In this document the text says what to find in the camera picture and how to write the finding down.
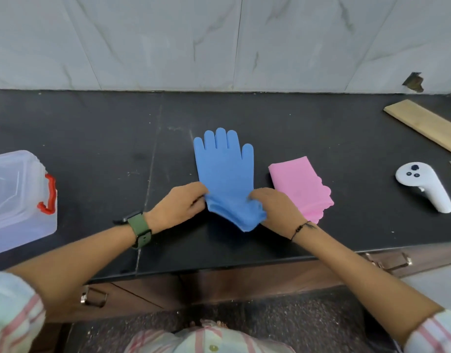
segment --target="marble wall tile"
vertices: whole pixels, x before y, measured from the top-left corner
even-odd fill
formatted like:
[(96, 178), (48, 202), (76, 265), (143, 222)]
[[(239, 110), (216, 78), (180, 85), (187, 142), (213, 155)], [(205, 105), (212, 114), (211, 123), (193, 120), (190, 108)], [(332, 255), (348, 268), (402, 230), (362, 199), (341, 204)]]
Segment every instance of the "marble wall tile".
[(451, 0), (397, 0), (346, 91), (412, 93), (411, 72), (424, 93), (451, 93)]
[(0, 0), (0, 89), (100, 89), (61, 0)]
[(396, 0), (243, 0), (234, 90), (343, 92)]
[(231, 90), (241, 0), (64, 0), (101, 88)]

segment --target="pink glove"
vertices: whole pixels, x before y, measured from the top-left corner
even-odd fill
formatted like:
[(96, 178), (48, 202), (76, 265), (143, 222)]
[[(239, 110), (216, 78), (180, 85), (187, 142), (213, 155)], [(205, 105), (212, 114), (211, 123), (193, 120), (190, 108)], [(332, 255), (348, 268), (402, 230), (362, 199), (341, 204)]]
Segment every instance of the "pink glove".
[(323, 210), (334, 205), (331, 190), (322, 185), (307, 156), (269, 167), (274, 188), (285, 193), (300, 210), (305, 219), (317, 224)]

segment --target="green smartwatch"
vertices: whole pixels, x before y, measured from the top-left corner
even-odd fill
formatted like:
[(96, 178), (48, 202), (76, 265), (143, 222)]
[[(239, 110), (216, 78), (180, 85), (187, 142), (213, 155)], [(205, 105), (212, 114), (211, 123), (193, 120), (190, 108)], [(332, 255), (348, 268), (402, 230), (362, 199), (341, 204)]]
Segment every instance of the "green smartwatch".
[(152, 229), (149, 228), (142, 211), (131, 213), (121, 220), (113, 220), (113, 223), (116, 225), (129, 224), (131, 226), (137, 237), (135, 244), (132, 246), (134, 249), (139, 249), (147, 245), (152, 238)]

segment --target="red handle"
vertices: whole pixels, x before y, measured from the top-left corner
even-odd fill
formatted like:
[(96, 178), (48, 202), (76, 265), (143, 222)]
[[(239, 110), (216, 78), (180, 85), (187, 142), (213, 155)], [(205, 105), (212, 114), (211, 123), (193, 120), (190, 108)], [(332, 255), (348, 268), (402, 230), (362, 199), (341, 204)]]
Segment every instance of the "red handle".
[(38, 203), (38, 209), (44, 214), (54, 214), (56, 212), (56, 179), (49, 173), (46, 173), (46, 178), (49, 180), (49, 199), (48, 206), (44, 205), (44, 202)]

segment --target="shirt sleeve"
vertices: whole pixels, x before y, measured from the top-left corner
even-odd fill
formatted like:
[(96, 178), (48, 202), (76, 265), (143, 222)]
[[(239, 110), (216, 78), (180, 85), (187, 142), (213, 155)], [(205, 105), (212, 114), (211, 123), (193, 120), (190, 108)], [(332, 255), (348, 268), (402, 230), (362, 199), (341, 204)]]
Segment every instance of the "shirt sleeve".
[(41, 298), (23, 279), (0, 272), (0, 353), (27, 353), (44, 323)]
[(405, 344), (405, 353), (451, 353), (451, 311), (434, 315), (414, 331)]

